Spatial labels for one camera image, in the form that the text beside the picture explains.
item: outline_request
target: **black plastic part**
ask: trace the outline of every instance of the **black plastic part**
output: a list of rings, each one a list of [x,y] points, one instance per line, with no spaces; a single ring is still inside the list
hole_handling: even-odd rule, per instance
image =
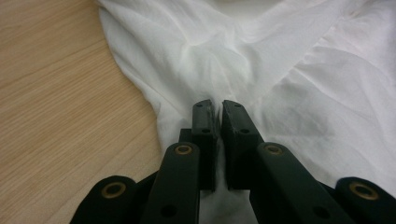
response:
[[[201,101],[192,107],[191,129],[181,129],[179,142],[191,142],[200,148],[200,189],[216,189],[216,120],[210,100]]]
[[[259,223],[354,223],[286,147],[259,144],[254,164],[250,202]]]
[[[192,143],[166,150],[140,223],[198,223],[199,159],[200,150]]]
[[[154,178],[155,174],[150,175],[139,184],[118,175],[101,180],[81,202],[71,223],[138,222]]]
[[[358,223],[396,223],[396,200],[368,180],[342,178],[334,195]]]
[[[242,105],[233,101],[223,102],[221,136],[229,189],[250,189],[250,182],[255,179],[251,166],[252,152],[263,140]]]

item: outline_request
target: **wooden table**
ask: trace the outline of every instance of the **wooden table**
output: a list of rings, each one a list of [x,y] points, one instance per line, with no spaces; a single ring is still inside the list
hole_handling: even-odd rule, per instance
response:
[[[99,180],[158,169],[155,114],[93,0],[0,1],[0,138],[0,223],[68,223]]]

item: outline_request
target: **white fabric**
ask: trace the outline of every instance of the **white fabric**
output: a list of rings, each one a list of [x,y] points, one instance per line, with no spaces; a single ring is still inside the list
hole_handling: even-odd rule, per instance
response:
[[[163,150],[191,126],[194,103],[219,110],[228,99],[317,180],[357,176],[396,196],[396,1],[99,3],[116,62],[157,113]],[[256,223],[221,167],[219,182],[202,196],[200,222]]]

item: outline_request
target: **wood grain surface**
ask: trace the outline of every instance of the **wood grain surface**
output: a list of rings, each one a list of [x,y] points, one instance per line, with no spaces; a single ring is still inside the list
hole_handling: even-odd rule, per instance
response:
[[[161,163],[155,114],[114,63],[98,8],[0,1],[0,223],[68,223],[99,180]]]

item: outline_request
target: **brass screw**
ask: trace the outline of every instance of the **brass screw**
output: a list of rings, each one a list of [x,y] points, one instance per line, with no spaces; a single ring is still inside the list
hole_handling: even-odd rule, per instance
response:
[[[179,155],[188,155],[188,154],[192,153],[192,147],[178,146],[175,148],[175,152]]]
[[[122,182],[113,182],[102,188],[102,196],[106,199],[120,197],[126,190],[126,185]]]
[[[267,150],[270,154],[277,156],[283,153],[282,148],[276,146],[266,146],[264,149]]]
[[[349,184],[349,189],[359,197],[365,199],[365,200],[370,200],[370,201],[375,201],[379,198],[378,193],[370,188],[369,186],[362,184],[360,182],[352,182]]]

